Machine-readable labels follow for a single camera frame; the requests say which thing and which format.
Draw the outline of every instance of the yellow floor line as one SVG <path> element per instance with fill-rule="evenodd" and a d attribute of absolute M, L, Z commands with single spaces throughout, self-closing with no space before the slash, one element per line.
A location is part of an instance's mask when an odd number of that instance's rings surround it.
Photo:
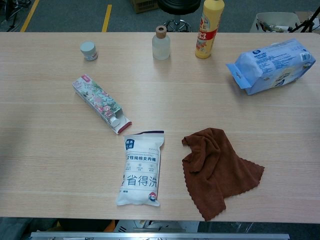
<path fill-rule="evenodd" d="M 110 14 L 111 14 L 112 5 L 108 4 L 108 7 L 106 8 L 105 18 L 103 21 L 102 31 L 103 33 L 107 32 Z"/>
<path fill-rule="evenodd" d="M 27 27 L 28 27 L 28 25 L 29 25 L 29 22 L 30 22 L 30 20 L 31 20 L 31 18 L 32 18 L 32 15 L 34 14 L 34 12 L 35 12 L 35 10 L 36 10 L 36 8 L 37 8 L 37 6 L 38 6 L 38 3 L 39 3 L 39 0 L 35 0 L 35 1 L 34 1 L 33 5 L 32 5 L 32 8 L 31 8 L 28 16 L 26 17 L 26 19 L 25 19 L 25 21 L 24 21 L 24 24 L 23 24 L 20 32 L 25 32 L 25 31 L 26 31 L 26 29 L 27 29 Z"/>

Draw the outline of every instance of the stool seat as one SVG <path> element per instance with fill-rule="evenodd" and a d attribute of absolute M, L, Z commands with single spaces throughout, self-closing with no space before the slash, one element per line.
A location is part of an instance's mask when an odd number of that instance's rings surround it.
<path fill-rule="evenodd" d="M 157 0 L 158 6 L 163 11 L 172 15 L 186 15 L 196 11 L 201 0 Z"/>

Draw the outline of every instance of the cork stopper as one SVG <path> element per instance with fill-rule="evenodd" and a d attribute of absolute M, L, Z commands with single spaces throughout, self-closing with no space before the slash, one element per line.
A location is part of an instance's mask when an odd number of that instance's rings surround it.
<path fill-rule="evenodd" d="M 167 28 L 163 25 L 157 26 L 155 28 L 155 35 L 158 39 L 164 39 L 167 34 Z"/>

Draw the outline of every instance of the white plastic package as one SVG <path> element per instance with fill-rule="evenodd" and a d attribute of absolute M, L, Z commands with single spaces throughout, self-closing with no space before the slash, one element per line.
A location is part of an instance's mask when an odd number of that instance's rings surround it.
<path fill-rule="evenodd" d="M 126 163 L 116 204 L 160 206 L 157 201 L 160 147 L 164 131 L 145 131 L 124 136 Z"/>

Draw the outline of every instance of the frosted glass bottle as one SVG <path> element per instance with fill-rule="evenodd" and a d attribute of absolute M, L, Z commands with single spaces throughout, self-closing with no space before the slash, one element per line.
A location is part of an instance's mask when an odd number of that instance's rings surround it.
<path fill-rule="evenodd" d="M 170 38 L 165 26 L 157 26 L 152 38 L 152 55 L 155 59 L 165 60 L 170 56 Z"/>

